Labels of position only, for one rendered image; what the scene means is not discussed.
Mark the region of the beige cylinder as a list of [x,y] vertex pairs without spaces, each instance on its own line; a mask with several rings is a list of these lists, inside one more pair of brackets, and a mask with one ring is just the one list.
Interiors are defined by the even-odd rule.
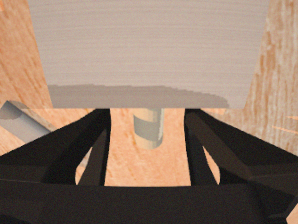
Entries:
[[142,149],[155,149],[163,142],[165,109],[133,109],[135,143]]

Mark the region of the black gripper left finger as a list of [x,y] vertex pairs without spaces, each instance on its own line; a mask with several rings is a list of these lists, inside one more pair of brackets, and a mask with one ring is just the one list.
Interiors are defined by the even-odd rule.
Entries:
[[104,186],[110,136],[110,109],[94,109],[66,126],[1,155],[0,177],[76,185],[77,167],[92,147],[77,185]]

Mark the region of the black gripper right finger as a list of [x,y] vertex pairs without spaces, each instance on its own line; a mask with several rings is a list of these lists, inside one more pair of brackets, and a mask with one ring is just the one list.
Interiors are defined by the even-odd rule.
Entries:
[[286,220],[298,204],[298,156],[202,109],[185,109],[184,134],[191,186],[218,185],[205,148],[218,166],[219,185],[254,185],[269,221]]

